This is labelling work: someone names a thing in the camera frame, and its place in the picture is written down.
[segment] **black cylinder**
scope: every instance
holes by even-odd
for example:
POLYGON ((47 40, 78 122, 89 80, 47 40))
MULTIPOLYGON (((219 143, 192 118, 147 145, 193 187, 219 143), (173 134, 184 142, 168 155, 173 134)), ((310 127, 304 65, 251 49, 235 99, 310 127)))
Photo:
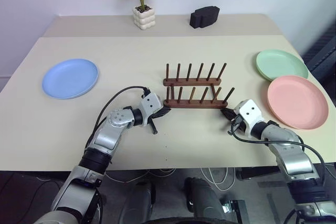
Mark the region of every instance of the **black cylinder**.
POLYGON ((87 148, 79 165, 97 173, 104 174, 110 161, 110 155, 97 149, 87 148))
POLYGON ((296 204, 330 200, 321 182, 315 179, 294 181, 287 186, 296 204))
POLYGON ((261 139, 261 134, 267 126, 268 124, 265 122, 256 123, 251 130, 251 136, 254 136, 256 139, 261 139))
POLYGON ((139 109, 132 110, 134 116, 134 126, 142 124, 143 118, 142 113, 139 109))

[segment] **green plate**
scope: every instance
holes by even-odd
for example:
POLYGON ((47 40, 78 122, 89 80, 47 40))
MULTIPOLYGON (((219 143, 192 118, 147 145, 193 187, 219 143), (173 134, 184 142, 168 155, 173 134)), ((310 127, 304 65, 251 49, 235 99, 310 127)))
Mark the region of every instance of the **green plate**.
POLYGON ((261 51, 257 55, 257 69, 269 81, 280 76, 308 78, 306 65, 296 56, 277 49, 261 51))

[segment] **table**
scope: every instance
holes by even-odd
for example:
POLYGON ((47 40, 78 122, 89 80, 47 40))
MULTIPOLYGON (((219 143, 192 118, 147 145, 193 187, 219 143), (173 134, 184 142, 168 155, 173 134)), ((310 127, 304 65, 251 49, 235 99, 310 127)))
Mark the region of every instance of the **table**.
MULTIPOLYGON (((257 72, 255 58, 260 51, 271 48, 299 55, 276 25, 259 14, 220 15, 217 23, 204 29, 193 29, 187 20, 185 15, 158 16, 155 27, 140 31, 128 16, 58 17, 0 93, 0 169, 71 170, 80 161, 98 113, 115 93, 127 86, 142 85, 165 97, 162 80, 166 63, 170 64, 171 74, 176 73, 180 63, 180 77, 186 76, 188 64, 192 63, 194 77, 201 62, 204 76, 213 62, 213 76, 226 62, 219 99, 235 87, 229 108, 241 100, 253 99, 265 120, 278 122, 266 101, 269 81, 257 72), (93 61, 100 71, 98 82, 78 98, 52 99, 42 91, 43 76, 53 65, 70 58, 93 61)), ((308 79, 325 95, 329 117, 316 130, 294 131, 326 162, 334 162, 335 107, 311 74, 308 79)), ((196 89, 194 98, 202 92, 196 89)), ((182 99, 189 94, 190 90, 184 89, 182 99)), ((140 95, 141 91, 127 91, 108 110, 137 106, 140 95)), ((134 127, 123 134, 109 169, 276 164, 266 146, 241 143, 229 136, 229 122, 219 110, 173 109, 154 123, 157 135, 150 127, 134 127)), ((313 162, 318 161, 312 153, 307 154, 313 162)))

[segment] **wooden peg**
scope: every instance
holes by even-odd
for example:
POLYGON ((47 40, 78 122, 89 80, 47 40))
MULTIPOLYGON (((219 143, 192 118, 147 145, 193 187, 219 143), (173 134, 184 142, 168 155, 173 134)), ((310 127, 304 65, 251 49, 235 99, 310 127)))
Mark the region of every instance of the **wooden peg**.
POLYGON ((190 70, 191 70, 191 63, 189 64, 188 68, 187 81, 189 81, 190 70))
POLYGON ((182 95, 182 87, 180 87, 180 91, 178 93, 178 100, 177 100, 177 103, 180 103, 180 100, 181 100, 181 95, 182 95))
POLYGON ((215 97, 216 91, 215 91, 215 86, 214 86, 214 84, 211 83, 210 87, 211 87, 212 95, 213 95, 213 97, 215 97))
POLYGON ((166 65, 166 80, 168 80, 169 77, 169 64, 166 65))
POLYGON ((221 89, 222 89, 221 87, 219 87, 219 88, 217 89, 217 92, 216 92, 216 94, 215 94, 215 97, 213 98, 213 100, 211 101, 211 103, 213 103, 214 101, 216 101, 217 96, 218 96, 218 94, 219 94, 219 92, 220 92, 221 89))
POLYGON ((212 63, 209 74, 208 74, 208 77, 206 78, 207 81, 210 79, 210 76, 211 76, 212 70, 214 69, 214 66, 215 66, 215 64, 212 63))
POLYGON ((167 87, 166 102, 169 103, 169 87, 167 87))
POLYGON ((229 93, 227 94, 227 96, 225 97, 223 103, 225 103, 227 101, 227 99, 229 99, 230 95, 232 94, 232 92, 235 90, 235 88, 231 88, 229 93))
POLYGON ((203 63, 201 63, 201 66, 199 67, 199 71, 198 71, 198 75, 197 75, 196 81, 198 81, 199 76, 201 75, 202 68, 203 68, 203 63))
POLYGON ((191 94, 190 94, 190 98, 189 98, 189 103, 191 102, 191 100, 193 99, 193 96, 194 96, 194 93, 195 93, 195 87, 193 87, 193 90, 191 91, 191 94))
POLYGON ((222 73, 223 73, 225 67, 226 67, 226 63, 224 63, 224 65, 222 66, 222 69, 220 70, 219 75, 218 75, 218 77, 217 77, 217 79, 216 79, 217 81, 220 79, 220 76, 222 75, 222 73))
POLYGON ((171 85, 171 92, 172 92, 172 100, 175 100, 175 97, 174 97, 174 85, 171 85))
POLYGON ((181 64, 177 64, 177 74, 176 74, 176 81, 178 81, 178 77, 180 75, 180 67, 181 67, 181 64))
POLYGON ((204 101, 204 98, 205 98, 205 95, 206 95, 206 92, 208 92, 208 87, 206 87, 205 88, 205 90, 204 90, 204 92, 203 92, 203 95, 202 95, 202 98, 201 98, 201 100, 199 101, 199 103, 203 103, 203 101, 204 101))

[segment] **white cable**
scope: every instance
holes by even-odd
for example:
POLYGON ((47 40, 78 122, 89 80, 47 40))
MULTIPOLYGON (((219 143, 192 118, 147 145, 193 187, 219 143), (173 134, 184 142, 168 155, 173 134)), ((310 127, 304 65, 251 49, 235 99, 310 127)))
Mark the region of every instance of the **white cable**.
POLYGON ((210 184, 222 184, 225 180, 226 180, 226 177, 227 177, 227 173, 228 173, 228 169, 226 168, 225 170, 225 175, 224 175, 224 178, 222 179, 221 182, 212 182, 210 179, 208 179, 207 176, 205 176, 205 173, 203 172, 203 169, 201 168, 201 172, 203 174, 203 176, 205 177, 205 179, 210 183, 210 184))
POLYGON ((127 184, 127 183, 130 183, 130 182, 132 182, 132 181, 135 181, 135 180, 137 180, 137 179, 139 179, 139 178, 142 178, 142 177, 146 176, 148 173, 149 173, 149 170, 147 170, 145 174, 143 174, 143 175, 141 175, 141 176, 139 176, 139 177, 133 178, 133 179, 131 179, 131 180, 127 180, 127 181, 122 181, 122 180, 117 180, 117 179, 115 179, 115 178, 111 178, 107 173, 105 173, 105 175, 106 175, 110 180, 112 180, 112 181, 127 184))
POLYGON ((97 210, 98 210, 98 223, 100 222, 100 204, 97 204, 97 210))
POLYGON ((170 169, 170 170, 160 169, 160 171, 163 172, 163 173, 170 173, 170 172, 172 172, 173 170, 174 170, 173 168, 170 169))
POLYGON ((43 182, 45 182, 45 181, 51 181, 51 179, 41 179, 41 178, 39 178, 39 177, 36 177, 39 181, 43 181, 43 182))
POLYGON ((176 171, 176 169, 173 169, 173 171, 172 171, 171 173, 169 173, 169 174, 167 174, 167 175, 163 175, 163 176, 154 174, 154 173, 152 173, 152 172, 149 172, 149 174, 151 174, 151 175, 153 175, 153 176, 155 176, 155 177, 158 177, 158 178, 165 178, 165 177, 168 177, 168 176, 172 175, 175 171, 176 171))
POLYGON ((235 170, 234 167, 233 167, 233 181, 232 181, 232 184, 231 184, 228 188, 226 188, 226 189, 220 189, 220 188, 218 187, 217 183, 215 183, 214 177, 212 176, 212 173, 211 173, 210 168, 208 168, 208 169, 209 169, 209 173, 210 173, 211 179, 212 179, 212 181, 213 181, 215 187, 216 187, 219 191, 228 191, 228 190, 231 189, 231 187, 233 187, 233 185, 235 184, 235 181, 236 181, 236 170, 235 170))

